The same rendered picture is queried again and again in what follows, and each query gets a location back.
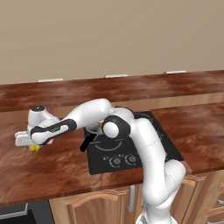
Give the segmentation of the wooden cupboard door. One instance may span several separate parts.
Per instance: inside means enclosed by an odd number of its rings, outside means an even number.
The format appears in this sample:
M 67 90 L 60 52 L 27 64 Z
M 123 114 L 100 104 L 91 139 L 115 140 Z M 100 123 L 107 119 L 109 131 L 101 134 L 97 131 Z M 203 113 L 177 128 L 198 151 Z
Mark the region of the wooden cupboard door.
M 50 199 L 55 224 L 126 224 L 129 188 Z
M 171 216 L 178 224 L 194 224 L 214 178 L 212 172 L 187 175 L 171 205 Z

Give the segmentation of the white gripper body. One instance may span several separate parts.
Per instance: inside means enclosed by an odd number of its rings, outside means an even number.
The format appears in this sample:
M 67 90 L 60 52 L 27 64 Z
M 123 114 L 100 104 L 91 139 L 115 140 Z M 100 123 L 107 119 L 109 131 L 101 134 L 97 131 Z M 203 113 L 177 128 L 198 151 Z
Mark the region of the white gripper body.
M 15 134 L 15 145 L 16 146 L 29 146 L 31 144 L 32 144 L 32 140 L 28 136 L 26 131 L 18 131 Z

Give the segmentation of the wooden drawer front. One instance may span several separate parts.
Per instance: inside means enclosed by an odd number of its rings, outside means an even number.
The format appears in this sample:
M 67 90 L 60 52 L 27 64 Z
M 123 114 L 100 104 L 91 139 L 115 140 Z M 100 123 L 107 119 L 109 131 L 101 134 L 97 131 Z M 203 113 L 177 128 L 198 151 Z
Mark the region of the wooden drawer front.
M 224 171 L 217 171 L 210 185 L 211 197 L 207 204 L 206 224 L 224 224 L 224 205 L 217 200 L 224 201 Z

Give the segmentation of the black dishwasher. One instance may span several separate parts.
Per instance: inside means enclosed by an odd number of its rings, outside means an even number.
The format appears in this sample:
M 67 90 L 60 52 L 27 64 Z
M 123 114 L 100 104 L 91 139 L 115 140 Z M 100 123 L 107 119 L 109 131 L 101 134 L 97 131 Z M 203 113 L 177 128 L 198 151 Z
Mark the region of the black dishwasher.
M 0 220 L 0 224 L 55 224 L 48 200 L 27 204 L 27 215 Z

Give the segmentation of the black hob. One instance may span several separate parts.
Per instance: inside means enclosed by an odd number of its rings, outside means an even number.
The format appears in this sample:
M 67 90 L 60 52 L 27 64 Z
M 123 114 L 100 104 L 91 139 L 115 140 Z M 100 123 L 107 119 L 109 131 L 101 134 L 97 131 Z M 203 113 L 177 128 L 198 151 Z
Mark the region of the black hob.
M 165 161 L 171 159 L 184 160 L 172 140 L 150 111 L 138 112 L 134 116 L 135 118 L 147 118 L 151 122 L 164 146 Z M 89 173 L 91 175 L 143 167 L 137 149 L 130 138 L 113 140 L 104 135 L 97 135 L 87 147 L 86 152 Z M 128 160 L 130 155 L 136 158 L 134 164 Z M 114 158 L 120 158 L 121 163 L 119 165 L 113 164 Z

